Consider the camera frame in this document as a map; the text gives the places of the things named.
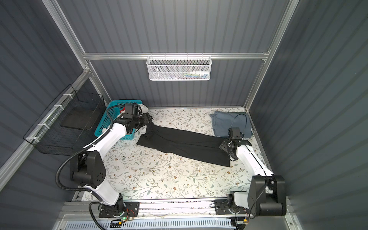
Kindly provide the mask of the black t shirt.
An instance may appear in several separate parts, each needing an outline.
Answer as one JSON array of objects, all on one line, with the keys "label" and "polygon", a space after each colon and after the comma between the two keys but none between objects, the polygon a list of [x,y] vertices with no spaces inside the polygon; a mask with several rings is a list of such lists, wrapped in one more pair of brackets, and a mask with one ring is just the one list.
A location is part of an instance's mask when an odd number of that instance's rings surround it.
[{"label": "black t shirt", "polygon": [[186,130],[147,125],[137,144],[192,160],[229,167],[230,157],[219,147],[223,138]]}]

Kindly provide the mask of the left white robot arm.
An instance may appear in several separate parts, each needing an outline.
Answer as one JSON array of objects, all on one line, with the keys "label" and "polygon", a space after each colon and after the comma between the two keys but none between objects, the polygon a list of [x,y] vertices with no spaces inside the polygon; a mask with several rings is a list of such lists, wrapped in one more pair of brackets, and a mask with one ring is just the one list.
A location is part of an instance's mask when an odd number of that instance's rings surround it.
[{"label": "left white robot arm", "polygon": [[120,139],[149,124],[152,117],[143,104],[127,104],[122,112],[111,113],[116,108],[117,105],[106,111],[109,119],[106,130],[71,160],[70,174],[71,180],[98,199],[103,211],[120,216],[125,212],[123,196],[108,182],[103,158]]}]

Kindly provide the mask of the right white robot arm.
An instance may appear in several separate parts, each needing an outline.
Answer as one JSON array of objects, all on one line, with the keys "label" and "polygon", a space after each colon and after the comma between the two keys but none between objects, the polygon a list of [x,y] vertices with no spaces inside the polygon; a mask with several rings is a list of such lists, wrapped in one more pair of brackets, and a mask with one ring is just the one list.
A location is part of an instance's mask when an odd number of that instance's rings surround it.
[{"label": "right white robot arm", "polygon": [[228,153],[233,161],[242,162],[253,175],[248,191],[232,191],[226,199],[215,200],[216,215],[245,213],[252,219],[285,216],[287,201],[284,178],[275,175],[262,163],[239,128],[228,129],[228,137],[220,149]]}]

